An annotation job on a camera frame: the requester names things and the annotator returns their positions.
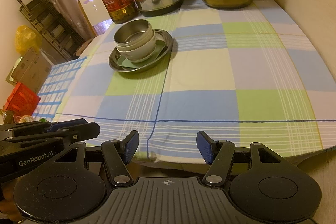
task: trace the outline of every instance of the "metal plate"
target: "metal plate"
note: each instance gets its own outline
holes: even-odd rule
[[[159,63],[162,58],[166,55],[166,54],[170,54],[171,50],[173,48],[173,38],[171,37],[169,32],[166,32],[164,30],[155,30],[159,35],[162,36],[163,40],[166,42],[165,47],[162,49],[162,51],[160,52],[159,56],[157,57],[157,59],[155,59],[154,61],[152,61],[151,63],[146,64],[145,66],[141,67],[141,68],[127,68],[127,67],[122,67],[118,65],[118,59],[121,57],[121,54],[117,51],[117,48],[114,48],[113,51],[110,54],[109,57],[109,65],[111,67],[111,69],[118,71],[118,72],[128,72],[128,73],[138,73],[138,72],[143,72],[145,70],[148,70],[150,68],[153,68],[157,63]]]

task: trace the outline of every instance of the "wooden floor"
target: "wooden floor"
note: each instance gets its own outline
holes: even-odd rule
[[[313,219],[317,224],[336,224],[336,151],[313,156],[304,160],[298,167],[313,177],[322,190],[322,200]],[[133,162],[127,165],[127,168],[134,179],[197,175],[182,170],[150,168]]]

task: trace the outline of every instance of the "human hand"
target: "human hand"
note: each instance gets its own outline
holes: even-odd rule
[[[4,183],[2,193],[4,200],[0,201],[0,211],[8,216],[11,221],[23,220],[18,208],[14,203],[13,190],[17,180]]]

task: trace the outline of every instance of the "cardboard box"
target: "cardboard box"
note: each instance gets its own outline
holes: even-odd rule
[[[41,55],[30,48],[13,70],[11,77],[21,82],[37,94],[51,71],[51,65]]]

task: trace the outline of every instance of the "tablecloth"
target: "tablecloth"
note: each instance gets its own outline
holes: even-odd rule
[[[335,81],[273,0],[238,10],[184,0],[178,11],[148,20],[172,34],[171,56],[140,74],[114,72],[108,58],[120,25],[113,24],[86,57],[53,68],[34,115],[97,122],[93,145],[137,130],[136,157],[153,162],[204,163],[199,130],[237,146],[261,142],[284,157],[336,145]],[[50,83],[60,70],[75,76],[53,101],[51,93],[59,92]]]

